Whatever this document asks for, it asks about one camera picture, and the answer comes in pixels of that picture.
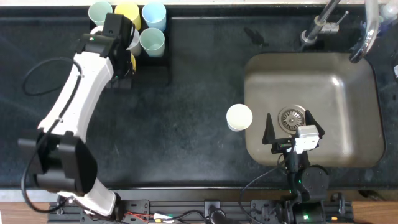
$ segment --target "stainless steel sink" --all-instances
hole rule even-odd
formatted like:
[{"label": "stainless steel sink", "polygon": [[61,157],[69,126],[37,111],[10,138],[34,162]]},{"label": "stainless steel sink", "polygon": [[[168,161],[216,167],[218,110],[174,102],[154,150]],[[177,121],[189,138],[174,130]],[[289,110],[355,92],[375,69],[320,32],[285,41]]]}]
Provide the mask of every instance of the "stainless steel sink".
[{"label": "stainless steel sink", "polygon": [[310,110],[326,134],[309,151],[312,164],[371,167],[384,153],[384,138],[373,70],[353,64],[349,54],[260,54],[246,65],[244,100],[253,112],[246,148],[258,163],[276,165],[278,154],[261,143],[270,113],[277,138],[305,123]]}]

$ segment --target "blue cup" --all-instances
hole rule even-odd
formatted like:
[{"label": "blue cup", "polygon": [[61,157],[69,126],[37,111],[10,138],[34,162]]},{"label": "blue cup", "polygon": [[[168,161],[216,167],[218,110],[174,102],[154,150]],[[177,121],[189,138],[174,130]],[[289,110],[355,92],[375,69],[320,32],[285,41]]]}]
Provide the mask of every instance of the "blue cup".
[{"label": "blue cup", "polygon": [[142,8],[142,17],[148,27],[156,28],[162,32],[166,30],[166,7],[162,3],[152,2]]}]

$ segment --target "robotic arm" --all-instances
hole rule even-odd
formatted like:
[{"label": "robotic arm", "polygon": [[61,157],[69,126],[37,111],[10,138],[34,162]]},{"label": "robotic arm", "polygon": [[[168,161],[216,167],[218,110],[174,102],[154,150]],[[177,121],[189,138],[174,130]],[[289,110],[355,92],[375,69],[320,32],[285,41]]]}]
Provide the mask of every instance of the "robotic arm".
[{"label": "robotic arm", "polygon": [[85,144],[86,132],[106,84],[132,75],[126,50],[134,36],[132,26],[123,15],[108,14],[102,35],[82,35],[73,58],[78,66],[73,66],[52,110],[38,130],[18,141],[31,158],[27,171],[36,186],[73,198],[87,214],[102,220],[120,221],[124,209],[120,197],[96,178],[97,163]]}]

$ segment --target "faucet handle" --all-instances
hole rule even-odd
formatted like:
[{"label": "faucet handle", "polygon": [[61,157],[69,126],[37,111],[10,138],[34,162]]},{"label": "faucet handle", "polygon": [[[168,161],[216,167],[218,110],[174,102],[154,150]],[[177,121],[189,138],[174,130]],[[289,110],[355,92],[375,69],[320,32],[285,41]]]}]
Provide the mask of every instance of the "faucet handle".
[{"label": "faucet handle", "polygon": [[321,29],[320,34],[337,34],[340,22],[348,15],[348,11],[337,22],[327,22]]}]

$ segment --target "faucet spout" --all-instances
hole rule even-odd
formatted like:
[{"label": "faucet spout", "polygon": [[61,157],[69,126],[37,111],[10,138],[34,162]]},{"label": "faucet spout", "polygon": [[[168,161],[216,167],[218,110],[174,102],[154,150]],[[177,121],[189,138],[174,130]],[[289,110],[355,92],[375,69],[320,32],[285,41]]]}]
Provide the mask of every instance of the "faucet spout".
[{"label": "faucet spout", "polygon": [[379,6],[377,0],[365,0],[366,31],[363,40],[359,42],[349,56],[352,63],[359,62],[370,50],[379,30]]}]

